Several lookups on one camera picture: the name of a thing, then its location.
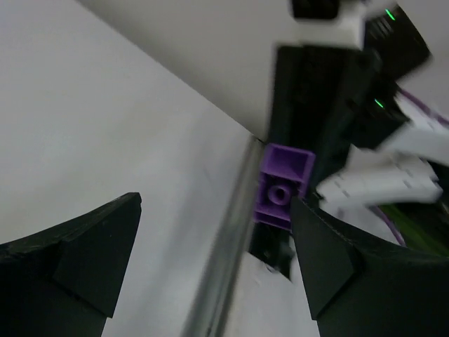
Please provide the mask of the purple patterned wedge lego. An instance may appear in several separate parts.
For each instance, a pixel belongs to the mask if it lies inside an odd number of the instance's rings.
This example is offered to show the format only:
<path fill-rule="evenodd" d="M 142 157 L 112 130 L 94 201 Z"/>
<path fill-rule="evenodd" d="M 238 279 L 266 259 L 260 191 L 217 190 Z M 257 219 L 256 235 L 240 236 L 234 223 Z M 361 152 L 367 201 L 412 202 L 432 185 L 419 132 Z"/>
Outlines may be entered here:
<path fill-rule="evenodd" d="M 291 230 L 291 200 L 305 196 L 314 161 L 309 150 L 274 143 L 265 147 L 254 207 L 256 223 Z"/>

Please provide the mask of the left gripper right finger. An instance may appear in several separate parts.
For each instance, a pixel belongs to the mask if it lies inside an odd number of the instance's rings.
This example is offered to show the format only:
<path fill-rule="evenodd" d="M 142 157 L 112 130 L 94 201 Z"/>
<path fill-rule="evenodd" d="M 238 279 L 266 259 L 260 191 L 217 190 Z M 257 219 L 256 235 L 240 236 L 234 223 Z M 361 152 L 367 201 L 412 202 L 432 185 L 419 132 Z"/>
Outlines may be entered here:
<path fill-rule="evenodd" d="M 293 199 L 293 239 L 321 336 L 447 336 L 448 259 L 392 244 Z"/>

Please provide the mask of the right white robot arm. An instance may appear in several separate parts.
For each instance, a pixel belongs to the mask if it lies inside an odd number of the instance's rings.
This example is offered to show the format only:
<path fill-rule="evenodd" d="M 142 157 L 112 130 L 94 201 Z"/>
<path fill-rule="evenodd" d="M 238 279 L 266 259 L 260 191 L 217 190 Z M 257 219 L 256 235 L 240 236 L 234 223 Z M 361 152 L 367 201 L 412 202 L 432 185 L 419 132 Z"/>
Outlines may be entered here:
<path fill-rule="evenodd" d="M 289 93 L 289 143 L 313 154 L 303 202 L 326 211 L 444 193 L 448 123 L 398 81 L 431 59 L 398 4 L 368 15 L 364 1 L 293 1 L 304 27 Z"/>

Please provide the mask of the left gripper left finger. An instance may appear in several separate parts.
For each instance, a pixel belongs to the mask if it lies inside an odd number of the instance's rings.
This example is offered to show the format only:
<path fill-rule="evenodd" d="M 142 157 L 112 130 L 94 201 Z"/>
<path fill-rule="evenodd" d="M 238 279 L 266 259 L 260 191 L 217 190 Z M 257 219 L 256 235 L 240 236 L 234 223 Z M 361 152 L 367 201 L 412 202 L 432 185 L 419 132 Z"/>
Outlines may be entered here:
<path fill-rule="evenodd" d="M 1 245 L 2 336 L 101 336 L 142 213 L 139 193 Z"/>

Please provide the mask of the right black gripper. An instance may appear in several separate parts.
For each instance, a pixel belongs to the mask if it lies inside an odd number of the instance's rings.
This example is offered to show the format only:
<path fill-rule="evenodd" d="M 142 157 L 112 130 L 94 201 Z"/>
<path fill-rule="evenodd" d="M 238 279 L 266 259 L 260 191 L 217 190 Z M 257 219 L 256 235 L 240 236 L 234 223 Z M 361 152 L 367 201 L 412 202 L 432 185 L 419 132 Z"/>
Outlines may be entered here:
<path fill-rule="evenodd" d="M 376 52 L 382 66 L 347 131 L 347 140 L 359 148 L 374 150 L 409 121 L 395 101 L 397 81 L 423 66 L 431 52 L 399 4 L 366 20 L 364 46 Z"/>

